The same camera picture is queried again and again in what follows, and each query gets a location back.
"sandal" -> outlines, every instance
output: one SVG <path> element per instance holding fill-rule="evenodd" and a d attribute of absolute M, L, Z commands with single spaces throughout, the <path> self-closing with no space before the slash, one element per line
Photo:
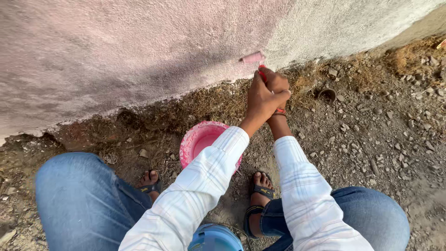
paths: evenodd
<path fill-rule="evenodd" d="M 261 195 L 267 197 L 268 199 L 274 200 L 276 198 L 276 190 L 264 188 L 264 187 L 254 184 L 254 175 L 256 175 L 257 172 L 263 173 L 262 171 L 255 171 L 252 174 L 251 183 L 249 185 L 249 194 L 252 195 L 253 193 L 258 192 Z M 271 182 L 272 181 L 271 177 L 267 173 L 265 173 L 265 175 L 268 178 L 268 180 Z M 259 237 L 256 237 L 251 233 L 251 231 L 249 229 L 249 217 L 252 214 L 262 213 L 263 209 L 264 209 L 264 207 L 261 205 L 252 205 L 252 206 L 248 207 L 248 209 L 246 210 L 243 228 L 245 230 L 246 235 L 253 239 L 258 239 Z"/>
<path fill-rule="evenodd" d="M 137 189 L 140 191 L 140 192 L 143 192 L 143 193 L 149 193 L 149 192 L 153 192 L 153 191 L 155 191 L 155 192 L 158 192 L 159 194 L 161 194 L 161 192 L 162 192 L 162 190 L 163 190 L 163 180 L 162 180 L 162 178 L 161 178 L 161 174 L 160 174 L 160 172 L 158 172 L 157 170 L 155 170 L 156 172 L 157 172 L 157 174 L 158 174 L 158 180 L 157 180 L 157 182 L 155 183 L 155 184 L 152 184 L 152 185 L 147 185 L 147 186 L 142 186 L 142 187 L 138 187 Z"/>

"sleeve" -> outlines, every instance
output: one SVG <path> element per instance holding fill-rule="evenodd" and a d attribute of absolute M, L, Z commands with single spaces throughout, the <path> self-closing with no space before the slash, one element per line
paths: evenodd
<path fill-rule="evenodd" d="M 127 232 L 120 251 L 187 250 L 206 214 L 226 192 L 249 137 L 229 127 L 178 175 Z"/>
<path fill-rule="evenodd" d="M 295 251 L 373 250 L 358 231 L 342 221 L 343 212 L 330 195 L 330 185 L 308 162 L 293 136 L 276 140 L 274 155 L 285 221 Z"/>

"foot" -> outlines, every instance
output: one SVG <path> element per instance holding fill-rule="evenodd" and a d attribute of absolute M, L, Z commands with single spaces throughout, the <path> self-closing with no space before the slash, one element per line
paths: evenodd
<path fill-rule="evenodd" d="M 136 187 L 140 188 L 143 186 L 153 185 L 157 181 L 158 181 L 158 173 L 156 171 L 152 170 L 150 172 L 150 174 L 148 171 L 145 171 L 144 175 L 141 177 L 141 180 L 139 181 L 139 183 Z M 155 202 L 155 200 L 158 198 L 160 193 L 151 191 L 148 193 L 148 195 L 150 196 L 150 198 L 152 198 L 152 202 Z"/>
<path fill-rule="evenodd" d="M 274 189 L 273 184 L 271 183 L 270 180 L 268 180 L 268 177 L 266 176 L 266 174 L 264 172 L 263 173 L 260 173 L 260 172 L 255 173 L 254 184 L 264 187 L 264 188 Z M 262 195 L 258 192 L 254 192 L 251 195 L 251 205 L 266 206 L 266 204 L 269 201 L 270 201 L 269 198 L 267 198 L 265 195 Z M 263 236 L 262 231 L 260 230 L 261 215 L 262 215 L 261 213 L 256 213 L 256 214 L 251 214 L 249 216 L 249 229 L 251 230 L 251 233 L 256 237 Z"/>

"textured wall surface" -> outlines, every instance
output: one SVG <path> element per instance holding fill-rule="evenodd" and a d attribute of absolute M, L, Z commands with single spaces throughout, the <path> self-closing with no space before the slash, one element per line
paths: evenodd
<path fill-rule="evenodd" d="M 0 141 L 250 76 L 256 50 L 277 68 L 370 49 L 443 2 L 1 1 Z"/>

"ground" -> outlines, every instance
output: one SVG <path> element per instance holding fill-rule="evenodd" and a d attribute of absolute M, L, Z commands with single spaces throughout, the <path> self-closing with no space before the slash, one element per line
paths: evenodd
<path fill-rule="evenodd" d="M 409 219 L 410 251 L 446 250 L 446 50 L 436 49 L 443 39 L 414 41 L 385 54 L 371 51 L 280 69 L 293 91 L 289 125 L 309 160 L 333 189 L 365 186 L 396 200 Z M 132 185 L 145 170 L 157 169 L 168 186 L 182 169 L 178 151 L 184 133 L 203 120 L 238 125 L 249 84 L 249 79 L 224 82 L 179 100 L 60 124 L 40 138 L 9 137 L 0 148 L 1 250 L 47 250 L 33 176 L 50 157 L 93 152 Z M 333 103 L 315 99 L 327 87 L 337 92 Z M 203 222 L 242 229 L 248 182 L 255 170 L 269 173 L 280 191 L 272 148 L 272 135 L 263 125 L 226 194 Z M 139 156 L 141 149 L 148 158 Z M 246 240 L 232 229 L 245 250 L 249 244 L 262 250 L 275 240 Z"/>

